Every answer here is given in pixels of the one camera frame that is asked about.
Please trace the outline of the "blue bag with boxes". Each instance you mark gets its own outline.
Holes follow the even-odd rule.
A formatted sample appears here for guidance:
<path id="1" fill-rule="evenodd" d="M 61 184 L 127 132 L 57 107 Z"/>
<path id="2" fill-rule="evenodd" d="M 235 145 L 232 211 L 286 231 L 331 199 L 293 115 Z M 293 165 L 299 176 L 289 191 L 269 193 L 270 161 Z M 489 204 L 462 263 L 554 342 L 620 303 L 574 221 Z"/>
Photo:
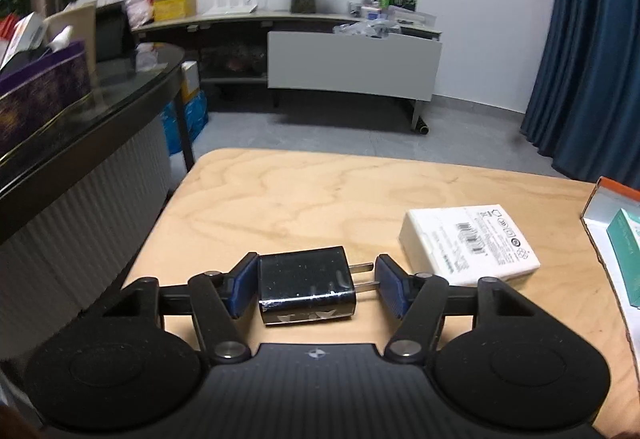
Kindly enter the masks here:
<path id="1" fill-rule="evenodd" d="M 193 142 L 208 123 L 207 99 L 201 87 L 197 61 L 182 63 L 181 98 L 186 116 L 186 131 Z M 180 133 L 175 105 L 169 103 L 162 113 L 162 123 L 170 155 L 181 152 Z"/>

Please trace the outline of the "white flat product box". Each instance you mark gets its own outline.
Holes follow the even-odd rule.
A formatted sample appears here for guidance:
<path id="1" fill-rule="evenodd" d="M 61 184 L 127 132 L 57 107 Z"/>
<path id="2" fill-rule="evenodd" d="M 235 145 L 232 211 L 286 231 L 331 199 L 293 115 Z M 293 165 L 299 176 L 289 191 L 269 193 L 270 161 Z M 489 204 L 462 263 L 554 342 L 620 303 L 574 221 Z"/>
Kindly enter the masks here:
<path id="1" fill-rule="evenodd" d="M 454 286 L 474 286 L 482 277 L 526 277 L 540 267 L 532 246 L 498 204 L 411 209 L 399 243 L 413 272 L 437 275 Z"/>

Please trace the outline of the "orange white cardboard tray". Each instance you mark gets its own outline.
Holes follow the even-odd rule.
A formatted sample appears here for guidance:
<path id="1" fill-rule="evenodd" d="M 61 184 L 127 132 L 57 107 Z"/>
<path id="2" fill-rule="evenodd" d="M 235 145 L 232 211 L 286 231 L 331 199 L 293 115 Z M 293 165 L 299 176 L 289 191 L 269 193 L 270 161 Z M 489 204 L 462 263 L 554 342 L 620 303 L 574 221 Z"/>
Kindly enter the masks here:
<path id="1" fill-rule="evenodd" d="M 601 177 L 582 210 L 580 221 L 605 269 L 617 299 L 626 326 L 627 341 L 634 355 L 636 377 L 639 377 L 639 307 L 631 307 L 628 303 L 620 267 L 606 233 L 608 225 L 620 208 L 626 209 L 639 218 L 639 191 L 612 179 Z"/>

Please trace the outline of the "dark blue curtain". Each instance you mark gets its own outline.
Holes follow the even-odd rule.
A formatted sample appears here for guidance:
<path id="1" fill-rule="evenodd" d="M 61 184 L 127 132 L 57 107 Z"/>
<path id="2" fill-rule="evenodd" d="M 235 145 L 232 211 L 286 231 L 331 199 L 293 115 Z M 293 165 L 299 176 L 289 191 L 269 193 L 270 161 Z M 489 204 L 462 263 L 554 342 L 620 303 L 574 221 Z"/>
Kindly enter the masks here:
<path id="1" fill-rule="evenodd" d="M 570 179 L 639 185 L 639 0 L 554 0 L 521 132 Z"/>

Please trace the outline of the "yellow box on cabinet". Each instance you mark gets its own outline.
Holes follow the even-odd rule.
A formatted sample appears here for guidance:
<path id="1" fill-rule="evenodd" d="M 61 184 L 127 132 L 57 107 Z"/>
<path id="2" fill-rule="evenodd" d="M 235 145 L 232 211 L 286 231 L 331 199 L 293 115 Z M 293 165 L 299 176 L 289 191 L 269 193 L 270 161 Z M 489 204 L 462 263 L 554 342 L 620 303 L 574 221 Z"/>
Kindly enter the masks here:
<path id="1" fill-rule="evenodd" d="M 198 0 L 153 0 L 153 20 L 184 20 L 198 13 Z"/>

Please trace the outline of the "purple ornate storage box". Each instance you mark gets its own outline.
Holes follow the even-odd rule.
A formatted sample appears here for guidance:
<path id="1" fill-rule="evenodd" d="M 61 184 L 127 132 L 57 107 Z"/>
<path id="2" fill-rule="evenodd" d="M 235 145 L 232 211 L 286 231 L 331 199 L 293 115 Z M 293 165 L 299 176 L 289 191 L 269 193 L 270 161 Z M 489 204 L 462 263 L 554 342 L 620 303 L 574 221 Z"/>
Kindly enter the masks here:
<path id="1" fill-rule="evenodd" d="M 18 52 L 1 69 L 1 154 L 14 151 L 91 91 L 85 43 Z"/>

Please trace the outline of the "green bandage box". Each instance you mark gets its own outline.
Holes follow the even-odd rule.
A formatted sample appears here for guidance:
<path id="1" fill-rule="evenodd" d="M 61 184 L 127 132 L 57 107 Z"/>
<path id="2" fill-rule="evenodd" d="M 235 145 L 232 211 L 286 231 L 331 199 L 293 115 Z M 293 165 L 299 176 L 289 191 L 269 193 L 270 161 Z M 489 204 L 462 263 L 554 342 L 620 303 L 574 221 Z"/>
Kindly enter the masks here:
<path id="1" fill-rule="evenodd" d="M 640 248 L 639 218 L 624 208 L 620 208 L 608 229 L 616 261 L 620 267 L 628 303 L 631 307 L 639 307 L 640 298 Z"/>

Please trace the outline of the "black usb charger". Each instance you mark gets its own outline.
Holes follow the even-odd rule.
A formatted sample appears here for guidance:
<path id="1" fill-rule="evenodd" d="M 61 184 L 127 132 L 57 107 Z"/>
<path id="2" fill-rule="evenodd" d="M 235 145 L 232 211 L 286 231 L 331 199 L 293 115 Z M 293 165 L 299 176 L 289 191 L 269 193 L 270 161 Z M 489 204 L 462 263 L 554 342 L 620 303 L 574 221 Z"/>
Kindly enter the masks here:
<path id="1" fill-rule="evenodd" d="M 377 289 L 378 281 L 356 283 L 355 273 L 372 263 L 348 263 L 342 246 L 262 255 L 258 266 L 258 307 L 267 326 L 348 319 L 357 295 Z"/>

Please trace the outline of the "white tv cabinet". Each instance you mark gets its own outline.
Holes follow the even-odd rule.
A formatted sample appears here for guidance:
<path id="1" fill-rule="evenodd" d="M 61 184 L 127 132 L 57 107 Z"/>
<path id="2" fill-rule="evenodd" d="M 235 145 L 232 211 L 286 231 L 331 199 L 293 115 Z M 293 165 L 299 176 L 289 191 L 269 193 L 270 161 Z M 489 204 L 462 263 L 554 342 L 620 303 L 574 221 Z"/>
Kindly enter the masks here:
<path id="1" fill-rule="evenodd" d="M 440 33 L 403 21 L 332 14 L 254 12 L 197 15 L 144 25 L 142 42 L 171 43 L 200 66 L 208 87 L 264 84 L 269 89 L 381 95 L 404 101 L 410 127 L 427 133 L 442 55 Z"/>

